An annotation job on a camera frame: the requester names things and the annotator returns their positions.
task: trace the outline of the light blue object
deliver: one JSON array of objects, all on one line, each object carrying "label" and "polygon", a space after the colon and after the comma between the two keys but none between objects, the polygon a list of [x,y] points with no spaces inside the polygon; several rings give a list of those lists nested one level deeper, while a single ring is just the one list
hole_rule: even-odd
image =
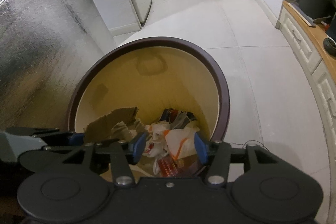
[{"label": "light blue object", "polygon": [[17,162],[18,157],[29,150],[39,150],[47,144],[41,138],[16,136],[0,132],[0,160]]}]

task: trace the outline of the silver bolt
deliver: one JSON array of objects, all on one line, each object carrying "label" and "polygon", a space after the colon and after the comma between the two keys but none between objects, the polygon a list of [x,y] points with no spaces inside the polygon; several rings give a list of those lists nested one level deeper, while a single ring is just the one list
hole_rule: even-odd
[{"label": "silver bolt", "polygon": [[222,184],[225,179],[221,176],[210,176],[208,182],[213,185]]},{"label": "silver bolt", "polygon": [[175,186],[175,184],[172,183],[172,182],[167,182],[167,183],[166,183],[166,187],[167,187],[167,188],[173,188],[174,186]]},{"label": "silver bolt", "polygon": [[119,185],[126,186],[126,185],[131,184],[133,180],[129,176],[121,176],[121,177],[117,177],[115,182],[118,183]]}]

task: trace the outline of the reflective silver surface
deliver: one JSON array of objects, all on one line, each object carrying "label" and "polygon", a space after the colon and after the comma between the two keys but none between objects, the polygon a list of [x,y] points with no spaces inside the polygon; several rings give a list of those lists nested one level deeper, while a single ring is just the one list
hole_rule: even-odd
[{"label": "reflective silver surface", "polygon": [[115,48],[92,0],[0,0],[0,129],[65,129],[82,76]]}]

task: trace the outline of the baseboard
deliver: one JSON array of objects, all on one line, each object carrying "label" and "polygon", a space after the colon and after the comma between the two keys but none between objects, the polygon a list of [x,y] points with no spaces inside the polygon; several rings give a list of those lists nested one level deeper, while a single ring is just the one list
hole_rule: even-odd
[{"label": "baseboard", "polygon": [[259,6],[262,8],[266,16],[268,17],[269,21],[272,23],[272,25],[276,28],[280,28],[280,21],[279,19],[273,14],[271,9],[268,7],[268,5],[263,0],[257,0]]},{"label": "baseboard", "polygon": [[121,27],[109,29],[109,31],[112,34],[112,36],[116,36],[116,35],[121,35],[121,34],[129,33],[129,32],[140,31],[140,29],[141,27],[139,26],[138,23],[132,23],[132,24],[121,26]]}]

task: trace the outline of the wooden countertop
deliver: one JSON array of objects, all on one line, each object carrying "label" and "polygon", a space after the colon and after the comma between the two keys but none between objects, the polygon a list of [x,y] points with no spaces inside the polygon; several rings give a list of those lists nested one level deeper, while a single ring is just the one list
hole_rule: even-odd
[{"label": "wooden countertop", "polygon": [[283,1],[283,6],[295,18],[297,23],[306,32],[310,40],[315,45],[319,54],[321,55],[325,65],[327,66],[334,82],[336,83],[336,58],[330,56],[323,48],[323,40],[327,37],[325,31],[318,25],[315,28],[309,27],[304,20],[288,5],[287,1]]}]

